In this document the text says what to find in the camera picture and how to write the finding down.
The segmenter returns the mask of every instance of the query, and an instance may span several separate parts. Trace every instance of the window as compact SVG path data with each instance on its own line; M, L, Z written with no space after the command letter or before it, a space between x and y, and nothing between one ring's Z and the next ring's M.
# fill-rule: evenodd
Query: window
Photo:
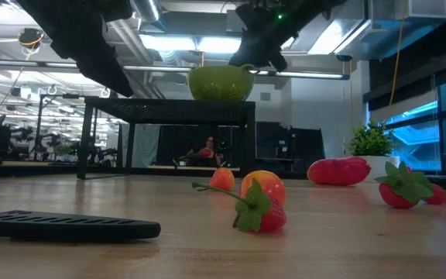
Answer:
M401 121L406 121L409 119L415 119L420 116L430 115L437 113L438 103L437 101L422 105L418 108L411 109L408 112L395 115L394 117L388 119L386 124L393 124Z
M393 129L392 156L400 157L414 170L440 171L440 132L437 121L422 122Z

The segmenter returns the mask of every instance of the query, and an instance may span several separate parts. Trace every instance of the artificial strawberry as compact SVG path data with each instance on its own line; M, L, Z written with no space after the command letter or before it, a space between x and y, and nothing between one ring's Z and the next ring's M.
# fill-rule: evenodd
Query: artificial strawberry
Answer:
M394 208L412 208L420 199L433 196L434 186L424 177L423 172L408 172L406 164L395 167L390 162L385 164L385 177L378 177L379 193L387 205Z
M209 185L214 188L230 191L235 186L235 177L230 169L220 167L214 172L213 177L209 181Z
M431 205L443 205L446 203L446 192L442 187L433 184L433 195L424 201Z
M211 189L220 191L238 199L235 210L238 213L236 226L241 231L274 232L286 223L283 206L273 197L262 192L261 185L256 179L252 180L252 187L248 189L245 198L220 188L192 182L192 188Z

